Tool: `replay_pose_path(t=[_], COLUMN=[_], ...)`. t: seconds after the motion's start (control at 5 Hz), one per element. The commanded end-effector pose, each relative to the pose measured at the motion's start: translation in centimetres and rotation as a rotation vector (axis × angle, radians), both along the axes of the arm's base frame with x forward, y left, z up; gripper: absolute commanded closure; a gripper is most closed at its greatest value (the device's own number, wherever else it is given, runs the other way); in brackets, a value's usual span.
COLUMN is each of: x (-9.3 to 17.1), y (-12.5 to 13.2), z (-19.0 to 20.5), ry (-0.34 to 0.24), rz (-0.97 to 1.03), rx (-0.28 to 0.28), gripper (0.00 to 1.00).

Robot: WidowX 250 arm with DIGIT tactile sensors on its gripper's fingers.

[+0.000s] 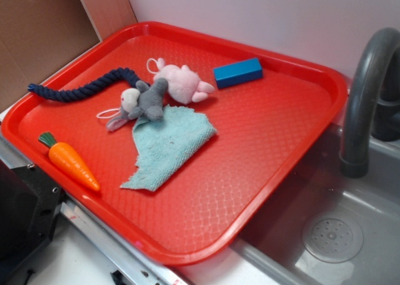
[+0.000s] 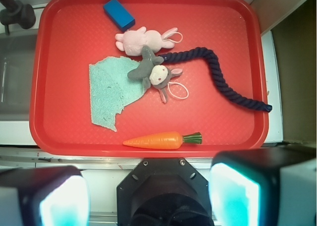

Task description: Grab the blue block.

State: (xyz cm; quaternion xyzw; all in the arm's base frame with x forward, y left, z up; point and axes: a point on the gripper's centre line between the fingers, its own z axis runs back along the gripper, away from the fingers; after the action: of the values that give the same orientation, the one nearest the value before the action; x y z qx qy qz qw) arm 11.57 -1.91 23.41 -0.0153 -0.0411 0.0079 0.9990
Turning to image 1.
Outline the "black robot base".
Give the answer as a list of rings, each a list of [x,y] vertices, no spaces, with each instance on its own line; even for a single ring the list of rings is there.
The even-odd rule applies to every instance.
[[[53,240],[63,196],[40,167],[1,163],[1,284]]]

